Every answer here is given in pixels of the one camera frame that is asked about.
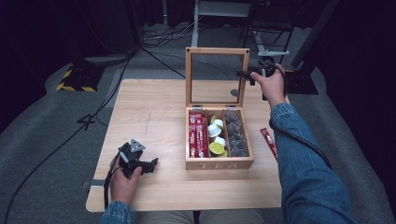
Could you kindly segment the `person's left hand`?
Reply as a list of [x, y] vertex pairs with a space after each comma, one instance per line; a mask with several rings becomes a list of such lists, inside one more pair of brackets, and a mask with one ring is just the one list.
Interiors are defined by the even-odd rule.
[[113, 171], [110, 180], [110, 195], [113, 201], [131, 204], [137, 191], [142, 168], [137, 167], [130, 178], [120, 168]]

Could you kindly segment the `grey metal stand leg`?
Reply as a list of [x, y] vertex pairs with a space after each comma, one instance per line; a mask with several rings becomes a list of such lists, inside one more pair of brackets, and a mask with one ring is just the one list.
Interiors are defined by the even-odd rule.
[[254, 42], [257, 46], [258, 49], [258, 55], [263, 56], [266, 53], [266, 49], [264, 47], [264, 44], [262, 42], [262, 37], [261, 37], [261, 32], [253, 31], [252, 36], [254, 38]]

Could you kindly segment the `black yellow striped base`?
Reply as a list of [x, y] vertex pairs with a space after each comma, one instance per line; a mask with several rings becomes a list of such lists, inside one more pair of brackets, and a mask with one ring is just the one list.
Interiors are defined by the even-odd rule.
[[96, 65], [88, 65], [84, 68], [70, 66], [56, 90], [95, 92], [98, 90], [98, 85], [104, 71], [104, 67]]

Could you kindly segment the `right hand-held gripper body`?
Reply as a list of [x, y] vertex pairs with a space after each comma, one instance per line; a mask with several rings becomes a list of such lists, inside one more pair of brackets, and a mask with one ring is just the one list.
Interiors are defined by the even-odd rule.
[[265, 76], [270, 77], [276, 70], [275, 56], [285, 56], [288, 55], [289, 52], [281, 52], [281, 51], [260, 51], [258, 53], [258, 67], [253, 69], [254, 72]]

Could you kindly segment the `black stand with base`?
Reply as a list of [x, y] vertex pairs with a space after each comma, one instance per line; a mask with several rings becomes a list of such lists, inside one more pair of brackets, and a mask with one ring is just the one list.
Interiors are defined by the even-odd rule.
[[318, 94], [318, 90], [311, 78], [311, 74], [320, 61], [325, 45], [321, 35], [326, 24], [336, 10], [341, 0], [329, 0], [323, 8], [310, 34], [294, 57], [291, 65], [297, 67], [293, 73], [287, 73], [288, 94]]

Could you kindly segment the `white metal stand leg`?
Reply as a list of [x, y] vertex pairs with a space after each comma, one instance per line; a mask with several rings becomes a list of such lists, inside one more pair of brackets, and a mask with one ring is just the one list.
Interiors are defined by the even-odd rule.
[[191, 46], [198, 46], [199, 37], [199, 4], [200, 0], [194, 0], [194, 10], [193, 10], [193, 31], [191, 37]]

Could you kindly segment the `pile of red sachets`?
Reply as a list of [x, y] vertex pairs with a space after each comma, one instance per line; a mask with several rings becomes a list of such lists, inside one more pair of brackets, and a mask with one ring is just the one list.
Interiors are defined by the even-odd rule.
[[207, 158], [205, 117], [201, 113], [189, 114], [189, 143], [191, 158]]

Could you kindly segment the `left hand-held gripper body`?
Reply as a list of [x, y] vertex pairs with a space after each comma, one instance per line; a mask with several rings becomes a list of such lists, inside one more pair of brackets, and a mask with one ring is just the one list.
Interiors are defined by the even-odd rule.
[[119, 166], [127, 178], [131, 177], [137, 167], [149, 165], [148, 162], [140, 160], [145, 148], [134, 139], [119, 148]]

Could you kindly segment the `wooden tea box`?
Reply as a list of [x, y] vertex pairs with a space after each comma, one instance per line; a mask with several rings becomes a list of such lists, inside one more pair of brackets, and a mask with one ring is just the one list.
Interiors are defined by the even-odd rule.
[[[238, 70], [248, 70], [249, 54], [248, 49], [196, 47], [186, 49], [186, 168], [188, 170], [248, 169], [254, 162], [243, 110], [248, 78], [236, 75]], [[198, 65], [202, 59], [219, 60], [222, 65], [231, 69], [228, 75], [235, 75], [236, 79], [216, 80], [215, 75], [209, 72], [207, 78], [202, 80], [201, 76], [206, 74], [205, 69]], [[194, 112], [201, 113], [205, 117], [207, 158], [190, 157], [189, 114]], [[247, 140], [247, 157], [231, 156], [225, 120], [227, 113], [237, 114], [242, 121], [244, 136]], [[223, 121], [224, 126], [218, 136], [226, 141], [224, 148], [228, 151], [227, 158], [220, 158], [209, 150], [209, 144], [215, 142], [216, 138], [209, 137], [207, 130], [210, 124], [214, 124], [210, 123], [213, 115], [217, 115], [218, 119]]]

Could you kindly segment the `grey table bracket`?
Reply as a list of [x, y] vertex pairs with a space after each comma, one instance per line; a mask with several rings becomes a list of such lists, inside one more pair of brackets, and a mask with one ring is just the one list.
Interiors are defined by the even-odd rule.
[[84, 181], [82, 187], [84, 189], [90, 189], [91, 187], [102, 187], [105, 184], [103, 179], [92, 179], [89, 181]]

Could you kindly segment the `dark capsules in box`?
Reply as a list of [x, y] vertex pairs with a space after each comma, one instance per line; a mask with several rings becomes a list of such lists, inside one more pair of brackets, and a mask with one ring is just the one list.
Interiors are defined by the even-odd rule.
[[244, 136], [242, 121], [237, 114], [227, 113], [225, 115], [229, 147], [232, 157], [247, 157], [248, 144]]

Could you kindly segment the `person's right hand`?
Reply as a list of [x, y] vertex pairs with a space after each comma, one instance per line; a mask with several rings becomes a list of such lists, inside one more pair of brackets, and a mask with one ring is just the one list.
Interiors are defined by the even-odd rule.
[[284, 68], [276, 64], [277, 69], [270, 77], [264, 77], [252, 72], [250, 76], [261, 85], [262, 94], [267, 99], [270, 108], [286, 102], [284, 94], [284, 79], [282, 73]]

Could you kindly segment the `red stick packet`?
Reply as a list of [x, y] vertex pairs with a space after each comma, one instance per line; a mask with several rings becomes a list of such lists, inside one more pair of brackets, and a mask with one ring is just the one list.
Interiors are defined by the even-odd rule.
[[268, 147], [270, 148], [274, 158], [276, 161], [278, 161], [278, 155], [277, 155], [277, 149], [276, 149], [276, 143], [269, 134], [268, 130], [266, 128], [261, 129], [261, 133], [263, 138], [265, 139], [265, 142], [267, 143]]

